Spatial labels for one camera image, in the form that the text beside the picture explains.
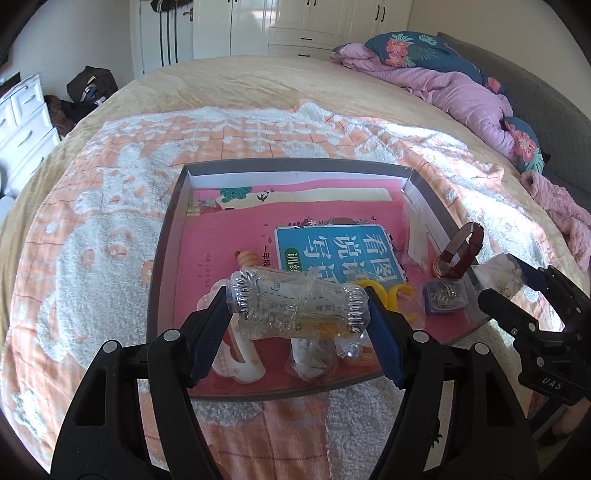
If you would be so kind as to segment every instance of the door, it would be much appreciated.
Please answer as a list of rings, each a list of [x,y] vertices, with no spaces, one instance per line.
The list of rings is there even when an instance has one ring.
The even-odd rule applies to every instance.
[[[231,0],[195,0],[193,58],[211,59],[230,55]]]
[[[382,0],[351,0],[343,43],[365,43],[374,37],[381,13]]]
[[[271,0],[232,0],[230,55],[264,55],[269,47]]]
[[[311,0],[308,30],[341,34],[343,13],[347,2],[343,0]]]
[[[162,14],[141,0],[134,0],[134,7],[131,26],[136,78],[169,65],[169,51],[170,64],[193,59],[192,2]]]
[[[277,28],[308,28],[310,8],[314,0],[274,0],[275,22]]]
[[[408,28],[413,0],[381,0],[380,3],[382,11],[378,18],[378,35]]]

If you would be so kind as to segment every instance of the white dresser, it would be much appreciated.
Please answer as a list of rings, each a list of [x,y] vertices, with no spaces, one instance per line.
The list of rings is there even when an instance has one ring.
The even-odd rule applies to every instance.
[[[2,194],[16,198],[59,142],[39,75],[4,94],[0,98]]]

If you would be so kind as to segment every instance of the pink flower pattern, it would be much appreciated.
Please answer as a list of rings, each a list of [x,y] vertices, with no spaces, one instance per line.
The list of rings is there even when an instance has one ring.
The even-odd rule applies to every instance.
[[[388,59],[386,63],[391,67],[404,67],[406,60],[403,58],[408,55],[409,44],[400,40],[388,40],[386,51],[388,52]]]
[[[404,67],[406,65],[406,60],[404,60],[402,57],[391,56],[390,58],[386,59],[386,63],[391,67]]]
[[[523,158],[525,163],[531,162],[534,159],[534,154],[538,146],[526,132],[515,130],[514,133],[511,133],[515,138],[515,153],[521,155],[521,158]]]
[[[496,78],[493,78],[493,77],[487,78],[486,86],[488,88],[490,88],[495,93],[499,93],[499,90],[501,89],[501,83]]]

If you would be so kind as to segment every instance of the pink blanket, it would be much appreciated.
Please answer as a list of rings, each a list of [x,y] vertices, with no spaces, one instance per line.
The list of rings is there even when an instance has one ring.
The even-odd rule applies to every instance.
[[[384,65],[361,43],[345,45],[339,53],[333,53],[332,60],[406,89],[449,113],[504,157],[515,160],[515,141],[511,133],[501,127],[506,116],[513,116],[504,95],[495,95],[460,72],[439,73],[419,67],[405,69]]]
[[[591,213],[577,205],[564,187],[535,171],[523,172],[520,181],[564,235],[579,268],[587,271],[591,261]]]

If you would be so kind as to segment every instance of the brown leather watch strap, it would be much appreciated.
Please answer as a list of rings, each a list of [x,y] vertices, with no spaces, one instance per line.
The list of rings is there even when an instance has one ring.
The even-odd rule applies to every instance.
[[[460,260],[452,265],[452,259],[460,247],[470,237],[468,248],[460,257]],[[459,279],[467,272],[474,259],[482,249],[484,229],[476,222],[470,222],[459,229],[458,233],[447,244],[445,250],[433,262],[433,275],[437,278]]]

